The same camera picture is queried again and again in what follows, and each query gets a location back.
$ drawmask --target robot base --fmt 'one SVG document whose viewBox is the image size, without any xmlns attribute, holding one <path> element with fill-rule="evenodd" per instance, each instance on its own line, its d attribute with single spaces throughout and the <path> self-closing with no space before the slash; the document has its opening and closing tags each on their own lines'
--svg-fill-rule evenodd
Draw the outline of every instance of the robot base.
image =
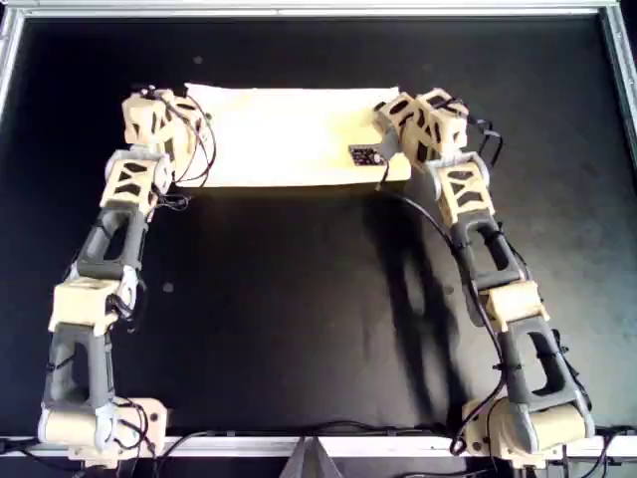
<svg viewBox="0 0 637 478">
<path fill-rule="evenodd" d="M 463 417 L 467 416 L 480 400 L 468 402 L 463 407 Z M 514 468 L 532 466 L 543 469 L 546 460 L 558 459 L 560 449 L 558 446 L 548 448 L 542 453 L 525 453 L 518 445 L 513 433 L 513 425 L 509 415 L 509 401 L 500 398 L 489 403 L 485 409 L 474 418 L 465 430 L 467 452 L 476 457 L 490 456 L 491 443 L 492 455 L 503 460 L 510 460 Z"/>
<path fill-rule="evenodd" d="M 139 440 L 139 434 L 131 428 L 119 422 L 114 432 L 114 439 L 104 452 L 98 452 L 91 447 L 69 447 L 69 459 L 75 461 L 84 461 L 87 466 L 101 465 L 105 468 L 113 469 L 117 467 L 120 460 L 129 460 L 137 457 L 152 458 L 161 453 L 165 446 L 166 423 L 168 419 L 168 411 L 160 401 L 154 398 L 131 398 L 130 401 L 141 406 L 148 417 L 148 432 L 146 440 L 143 440 L 139 448 L 134 447 L 131 450 L 122 449 L 117 442 L 124 447 L 134 445 Z M 123 404 L 121 398 L 115 399 L 116 403 Z M 132 406 L 119 407 L 117 409 L 119 420 L 124 420 L 135 427 L 143 429 L 144 414 Z"/>
</svg>

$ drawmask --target black table surface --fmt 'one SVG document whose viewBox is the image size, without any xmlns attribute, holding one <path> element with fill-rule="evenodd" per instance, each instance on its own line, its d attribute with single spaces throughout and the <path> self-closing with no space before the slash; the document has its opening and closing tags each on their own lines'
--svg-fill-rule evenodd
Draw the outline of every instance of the black table surface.
<svg viewBox="0 0 637 478">
<path fill-rule="evenodd" d="M 124 146 L 121 101 L 186 81 L 442 87 L 493 120 L 497 218 L 596 420 L 637 419 L 637 201 L 596 19 L 32 20 L 23 41 L 0 129 L 3 433 L 35 431 L 53 287 Z M 401 204 L 371 186 L 191 192 L 151 223 L 143 328 L 113 338 L 117 393 L 161 399 L 171 431 L 444 423 L 495 385 L 451 256 Z"/>
</svg>

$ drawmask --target metal rail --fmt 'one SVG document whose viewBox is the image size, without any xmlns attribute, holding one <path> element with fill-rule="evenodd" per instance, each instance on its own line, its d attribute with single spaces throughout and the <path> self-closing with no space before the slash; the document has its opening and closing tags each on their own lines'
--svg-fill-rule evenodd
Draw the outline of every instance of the metal rail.
<svg viewBox="0 0 637 478">
<path fill-rule="evenodd" d="M 7 437 L 24 439 L 26 437 Z M 166 447 L 180 437 L 166 438 Z M 170 456 L 175 458 L 194 457 L 237 457 L 272 458 L 289 457 L 300 440 L 298 436 L 284 437 L 237 437 L 214 436 L 197 437 L 186 440 Z M 449 453 L 449 438 L 439 436 L 325 436 L 320 442 L 332 458 L 453 458 Z M 566 446 L 569 458 L 597 458 L 603 447 L 601 437 L 587 438 Z M 65 446 L 40 444 L 30 451 L 41 457 L 66 457 Z M 20 457 L 12 452 L 0 457 Z M 618 436 L 608 449 L 607 456 L 614 458 L 637 458 L 637 436 Z M 561 460 L 561 447 L 554 449 L 553 459 Z"/>
</svg>

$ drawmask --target beige cloth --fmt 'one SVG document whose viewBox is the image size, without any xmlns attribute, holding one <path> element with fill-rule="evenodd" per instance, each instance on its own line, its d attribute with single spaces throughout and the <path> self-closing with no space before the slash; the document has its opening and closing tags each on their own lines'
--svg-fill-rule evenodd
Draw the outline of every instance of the beige cloth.
<svg viewBox="0 0 637 478">
<path fill-rule="evenodd" d="M 228 90 L 187 85 L 209 112 L 217 156 L 206 186 L 311 186 L 377 182 L 384 166 L 356 166 L 350 144 L 381 142 L 372 110 L 398 95 L 374 90 Z M 186 177 L 205 169 L 201 148 Z M 391 160 L 389 180 L 406 180 L 406 157 Z M 199 185 L 202 179 L 179 185 Z"/>
</svg>

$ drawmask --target gray plastic link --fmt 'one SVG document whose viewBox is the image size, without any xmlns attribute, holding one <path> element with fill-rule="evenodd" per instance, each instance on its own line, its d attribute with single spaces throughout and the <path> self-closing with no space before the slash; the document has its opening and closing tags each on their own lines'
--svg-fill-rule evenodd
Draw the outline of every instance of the gray plastic link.
<svg viewBox="0 0 637 478">
<path fill-rule="evenodd" d="M 489 249 L 497 270 L 479 271 L 476 267 L 469 236 L 469 233 L 473 231 L 478 232 L 485 240 L 485 246 Z M 489 211 L 460 214 L 458 222 L 451 227 L 450 232 L 451 239 L 458 250 L 458 257 L 479 292 L 505 286 L 521 278 L 523 273 L 520 264 Z"/>
<path fill-rule="evenodd" d="M 78 386 L 73 379 L 77 345 L 87 351 L 88 389 Z M 51 339 L 43 406 L 51 410 L 95 414 L 112 403 L 115 390 L 111 348 L 108 333 L 95 337 L 91 326 L 58 324 Z"/>
<path fill-rule="evenodd" d="M 125 227 L 125 239 L 119 255 L 107 259 L 108 246 L 118 229 Z M 148 224 L 134 204 L 109 202 L 100 212 L 96 224 L 78 256 L 78 272 L 95 279 L 120 280 L 124 266 L 141 270 L 143 240 Z"/>
<path fill-rule="evenodd" d="M 518 339 L 529 335 L 546 375 L 546 385 L 531 391 L 525 378 L 518 350 Z M 498 335 L 503 367 L 518 439 L 528 453 L 539 451 L 531 414 L 555 406 L 571 404 L 584 420 L 586 436 L 594 435 L 594 423 L 586 402 L 573 381 L 552 330 L 542 316 L 509 323 L 509 330 Z"/>
</svg>

